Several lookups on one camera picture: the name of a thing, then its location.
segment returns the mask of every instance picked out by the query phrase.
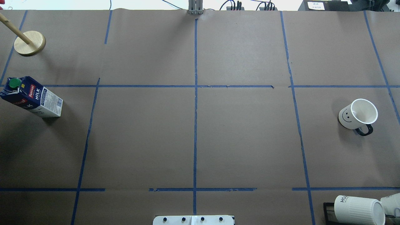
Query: smiley face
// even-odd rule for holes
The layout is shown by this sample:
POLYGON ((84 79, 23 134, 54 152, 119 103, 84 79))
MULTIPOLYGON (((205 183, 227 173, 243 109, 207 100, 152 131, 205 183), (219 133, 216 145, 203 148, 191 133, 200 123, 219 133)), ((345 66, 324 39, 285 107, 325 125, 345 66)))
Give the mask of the smiley face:
POLYGON ((342 118, 343 118, 344 121, 346 121, 346 122, 348 122, 348 123, 351 123, 351 121, 347 121, 347 120, 345 119, 345 117, 347 117, 347 119, 350 118, 350 117, 348 116, 348 112, 346 112, 346 110, 347 110, 347 109, 345 109, 345 110, 343 111, 343 113, 342 113, 342 118))

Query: sticker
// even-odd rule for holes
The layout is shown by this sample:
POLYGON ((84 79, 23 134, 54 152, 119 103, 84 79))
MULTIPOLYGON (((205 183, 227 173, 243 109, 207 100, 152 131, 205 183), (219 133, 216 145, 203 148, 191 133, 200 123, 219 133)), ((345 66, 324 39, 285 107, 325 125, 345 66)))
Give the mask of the sticker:
POLYGON ((313 10, 325 10, 323 2, 307 2, 308 8, 313 10))

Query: green cap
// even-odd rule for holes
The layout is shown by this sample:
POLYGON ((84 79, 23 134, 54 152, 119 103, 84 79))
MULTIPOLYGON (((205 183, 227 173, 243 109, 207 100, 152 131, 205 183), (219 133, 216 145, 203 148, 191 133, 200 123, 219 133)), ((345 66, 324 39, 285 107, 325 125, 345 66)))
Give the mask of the green cap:
POLYGON ((17 79, 17 78, 13 78, 13 79, 10 80, 10 82, 8 83, 8 85, 9 85, 11 88, 17 88, 17 87, 19 87, 19 86, 21 85, 21 83, 22 83, 22 80, 17 79))

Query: mug rim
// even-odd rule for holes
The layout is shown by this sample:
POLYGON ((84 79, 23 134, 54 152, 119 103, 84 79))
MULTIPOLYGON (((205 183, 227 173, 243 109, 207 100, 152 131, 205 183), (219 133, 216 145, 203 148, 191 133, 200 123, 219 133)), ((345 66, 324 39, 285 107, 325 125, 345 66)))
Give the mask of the mug rim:
POLYGON ((366 100, 366 99, 364 99, 364 98, 358 98, 358 99, 354 100, 354 101, 351 103, 351 105, 350 105, 350 112, 351 112, 351 114, 353 115, 353 117, 354 117, 358 122, 360 122, 360 123, 362 123, 362 124, 372 124, 372 123, 374 123, 374 122, 378 119, 378 110, 376 109, 375 105, 374 105, 372 102, 370 102, 370 101, 368 101, 368 100, 366 100), (353 113, 353 105, 354 105, 354 103, 355 103, 356 101, 358 101, 358 100, 364 100, 364 101, 370 103, 370 104, 374 107, 376 116, 375 116, 374 121, 372 121, 371 123, 365 123, 365 122, 359 120, 359 119, 354 115, 354 113, 353 113))

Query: white background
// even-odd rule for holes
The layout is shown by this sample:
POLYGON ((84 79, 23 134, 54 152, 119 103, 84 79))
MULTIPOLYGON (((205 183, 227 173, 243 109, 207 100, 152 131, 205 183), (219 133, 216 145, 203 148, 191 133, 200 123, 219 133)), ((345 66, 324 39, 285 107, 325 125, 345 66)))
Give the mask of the white background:
MULTIPOLYGON (((5 0, 4 9, 14 10, 108 10, 110 0, 5 0)), ((188 0, 167 0, 172 4, 188 9, 188 0)), ((225 0, 203 0, 204 8, 219 10, 225 0)), ((255 10, 259 2, 241 0, 245 10, 255 10)), ((278 10, 297 11, 302 0, 273 0, 278 10)), ((390 0, 388 7, 395 12, 399 11, 399 5, 395 0, 390 0)), ((111 9, 125 8, 132 10, 171 10, 172 6, 161 0, 112 0, 111 9)))

